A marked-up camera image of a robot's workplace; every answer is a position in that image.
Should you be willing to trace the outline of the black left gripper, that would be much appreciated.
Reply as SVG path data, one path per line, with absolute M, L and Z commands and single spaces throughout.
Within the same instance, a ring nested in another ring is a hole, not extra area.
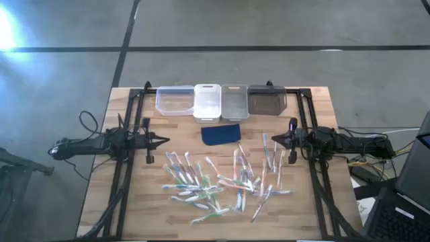
M 149 124 L 150 119 L 143 118 L 142 124 L 140 126 L 137 126 L 138 130 L 134 134 L 134 149 L 146 149 L 146 163 L 153 164 L 154 157 L 151 155 L 152 138 L 151 133 L 148 131 Z M 154 149 L 170 141 L 169 137 L 159 136 L 155 133 L 153 133 L 153 138 L 158 140 L 153 143 Z

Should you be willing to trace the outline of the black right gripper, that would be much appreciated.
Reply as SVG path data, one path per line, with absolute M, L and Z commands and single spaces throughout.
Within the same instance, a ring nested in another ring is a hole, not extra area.
M 289 144 L 289 133 L 274 135 L 271 139 L 277 143 L 278 145 L 284 147 L 285 149 L 290 150 L 290 154 L 288 157 L 289 164 L 295 164 L 297 160 L 297 152 L 296 147 L 300 147 L 301 149 L 308 149 L 309 158 L 312 158 L 314 155 L 314 149 L 310 142 L 309 133 L 307 129 L 298 128 L 298 119 L 291 118 L 289 123 L 290 133 L 290 144 Z

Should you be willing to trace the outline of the blue toothbrush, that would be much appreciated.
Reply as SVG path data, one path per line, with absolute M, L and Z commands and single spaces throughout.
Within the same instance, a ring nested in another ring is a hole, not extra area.
M 203 187 L 196 185 L 185 184 L 165 184 L 161 186 L 163 189 L 177 189 L 177 190 L 201 190 Z
M 168 152 L 166 152 L 166 156 L 167 156 L 168 160 L 170 161 L 171 165 L 173 166 L 174 170 L 177 172 L 177 174 L 178 174 L 178 176 L 179 176 L 179 178 L 180 178 L 181 182 L 182 182 L 183 184 L 187 184 L 187 181 L 186 181 L 185 177 L 183 176 L 183 174 L 182 174 L 181 170 L 179 169 L 179 167 L 177 166 L 177 164 L 175 164 L 175 163 L 173 162 L 173 160 L 172 160 L 172 158 L 171 158 L 171 154 L 170 154 L 170 153 L 168 153 Z
M 293 190 L 282 190 L 282 191 L 271 191 L 269 196 L 283 196 L 283 195 L 291 195 L 293 194 L 295 191 Z M 260 192 L 259 191 L 254 191 L 252 193 L 253 196 L 257 196 L 259 197 Z
M 198 207 L 198 208 L 201 208 L 201 209 L 204 209 L 204 210 L 209 210 L 210 209 L 208 206 L 206 206 L 204 204 L 199 204 L 199 203 L 196 203 L 196 202 L 186 202 L 184 199 L 181 199 L 181 198 L 179 198 L 177 196 L 171 196 L 171 199 L 179 201 L 179 202 L 182 202 L 182 203 L 190 204 L 192 206 L 195 206 L 195 207 Z
M 243 169 L 242 169 L 239 180 L 242 181 L 243 178 L 244 178 L 244 175 L 243 175 Z M 237 193 L 236 210 L 239 212 L 243 212 L 243 190 L 241 188 L 238 189 L 238 193 Z
M 271 161 L 270 161 L 270 156 L 269 156 L 269 149 L 267 147 L 267 134 L 265 132 L 263 132 L 262 137 L 263 137 L 263 150 L 265 153 L 266 163 L 267 163 L 269 170 L 271 170 Z

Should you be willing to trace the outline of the clear plastic bin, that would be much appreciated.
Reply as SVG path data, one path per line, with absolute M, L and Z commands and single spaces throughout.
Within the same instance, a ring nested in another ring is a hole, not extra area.
M 191 116 L 194 110 L 194 86 L 160 86 L 155 108 L 162 116 Z

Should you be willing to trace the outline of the dark smoked plastic bin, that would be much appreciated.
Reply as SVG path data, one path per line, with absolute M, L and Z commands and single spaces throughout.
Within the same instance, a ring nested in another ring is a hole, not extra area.
M 282 86 L 250 85 L 247 93 L 250 114 L 279 116 L 288 106 Z

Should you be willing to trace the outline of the white plastic bin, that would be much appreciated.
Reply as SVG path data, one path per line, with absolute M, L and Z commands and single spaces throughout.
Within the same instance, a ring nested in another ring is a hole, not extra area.
M 221 117 L 221 86 L 197 84 L 194 86 L 193 117 L 197 123 L 217 123 Z

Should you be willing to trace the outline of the grey plastic bin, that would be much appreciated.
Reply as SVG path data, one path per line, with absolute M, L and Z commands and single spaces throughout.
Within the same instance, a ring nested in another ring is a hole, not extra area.
M 221 117 L 226 122 L 242 122 L 249 117 L 248 87 L 246 85 L 222 86 Z

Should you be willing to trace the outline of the blue cloth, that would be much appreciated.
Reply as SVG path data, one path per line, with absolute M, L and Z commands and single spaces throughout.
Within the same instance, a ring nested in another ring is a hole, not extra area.
M 211 126 L 201 128 L 202 141 L 205 145 L 225 145 L 241 140 L 239 124 Z

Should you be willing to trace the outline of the black power brick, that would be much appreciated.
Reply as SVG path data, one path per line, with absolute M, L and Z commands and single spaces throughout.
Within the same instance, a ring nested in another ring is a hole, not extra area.
M 376 175 L 361 166 L 350 167 L 349 173 L 368 184 L 382 181 L 379 175 Z

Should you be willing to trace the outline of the white paper sheet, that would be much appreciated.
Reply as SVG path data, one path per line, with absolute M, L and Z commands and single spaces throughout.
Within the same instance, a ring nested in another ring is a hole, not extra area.
M 375 201 L 376 200 L 374 198 L 364 198 L 357 201 L 357 207 L 363 225 L 366 223 Z

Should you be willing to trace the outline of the black laptop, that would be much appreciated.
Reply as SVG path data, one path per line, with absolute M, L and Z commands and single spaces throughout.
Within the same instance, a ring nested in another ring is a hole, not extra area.
M 430 242 L 430 111 L 393 188 L 382 188 L 362 235 L 383 242 Z

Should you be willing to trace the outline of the black metal stand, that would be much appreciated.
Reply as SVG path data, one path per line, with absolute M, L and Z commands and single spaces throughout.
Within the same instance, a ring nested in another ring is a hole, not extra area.
M 22 201 L 34 171 L 52 175 L 54 168 L 0 147 L 0 242 L 4 242 L 14 210 Z

